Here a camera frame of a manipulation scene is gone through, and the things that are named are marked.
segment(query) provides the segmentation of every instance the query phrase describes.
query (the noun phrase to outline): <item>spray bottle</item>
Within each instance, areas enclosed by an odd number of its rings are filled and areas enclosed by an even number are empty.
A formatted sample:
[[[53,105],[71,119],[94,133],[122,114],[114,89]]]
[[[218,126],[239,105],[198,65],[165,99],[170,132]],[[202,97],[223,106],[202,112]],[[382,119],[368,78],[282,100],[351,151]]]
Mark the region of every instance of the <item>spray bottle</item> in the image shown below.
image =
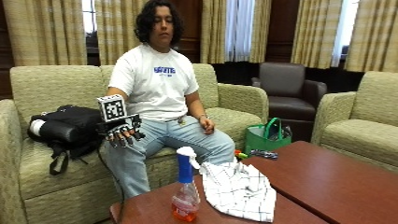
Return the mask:
[[[181,189],[175,193],[171,199],[171,209],[175,218],[183,221],[193,221],[197,217],[199,210],[199,195],[197,186],[193,179],[193,169],[199,168],[199,164],[195,161],[197,154],[190,147],[181,147],[177,150],[179,174],[178,181],[181,183]]]

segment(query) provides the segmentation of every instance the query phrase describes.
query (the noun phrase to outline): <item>bracelet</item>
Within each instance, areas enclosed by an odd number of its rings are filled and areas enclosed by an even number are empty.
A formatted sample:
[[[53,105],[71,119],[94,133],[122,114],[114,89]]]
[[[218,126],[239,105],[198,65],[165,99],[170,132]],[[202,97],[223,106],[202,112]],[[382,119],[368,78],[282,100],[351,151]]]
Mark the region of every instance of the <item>bracelet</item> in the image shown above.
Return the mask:
[[[201,119],[201,117],[206,117],[207,119],[210,118],[206,114],[202,114],[198,116],[198,120]]]

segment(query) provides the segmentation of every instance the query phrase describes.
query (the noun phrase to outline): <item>green shopping bag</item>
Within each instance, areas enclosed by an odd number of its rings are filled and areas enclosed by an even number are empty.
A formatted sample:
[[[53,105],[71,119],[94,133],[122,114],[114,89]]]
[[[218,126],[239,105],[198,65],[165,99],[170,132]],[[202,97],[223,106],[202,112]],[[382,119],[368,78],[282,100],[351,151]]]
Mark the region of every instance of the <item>green shopping bag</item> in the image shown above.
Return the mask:
[[[271,151],[291,143],[290,128],[282,127],[279,118],[272,118],[266,124],[251,125],[246,129],[245,154],[251,156],[251,149]]]

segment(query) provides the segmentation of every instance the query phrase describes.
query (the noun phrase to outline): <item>green armchair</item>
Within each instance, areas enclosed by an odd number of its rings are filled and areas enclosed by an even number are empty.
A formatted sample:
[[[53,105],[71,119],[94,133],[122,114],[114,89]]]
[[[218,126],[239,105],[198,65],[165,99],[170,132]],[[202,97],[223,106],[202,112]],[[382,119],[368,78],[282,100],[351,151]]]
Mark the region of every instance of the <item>green armchair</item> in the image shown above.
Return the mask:
[[[398,73],[367,72],[358,91],[330,93],[311,142],[398,173]]]

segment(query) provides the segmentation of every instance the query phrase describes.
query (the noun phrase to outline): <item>white t-shirt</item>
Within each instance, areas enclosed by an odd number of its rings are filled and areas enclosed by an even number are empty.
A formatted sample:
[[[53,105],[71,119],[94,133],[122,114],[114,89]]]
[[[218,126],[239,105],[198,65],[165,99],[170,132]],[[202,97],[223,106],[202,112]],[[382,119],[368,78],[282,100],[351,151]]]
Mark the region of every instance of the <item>white t-shirt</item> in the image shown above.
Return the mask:
[[[193,65],[170,49],[159,53],[141,44],[117,60],[109,85],[127,95],[126,113],[142,119],[177,119],[187,112],[185,95],[198,90]]]

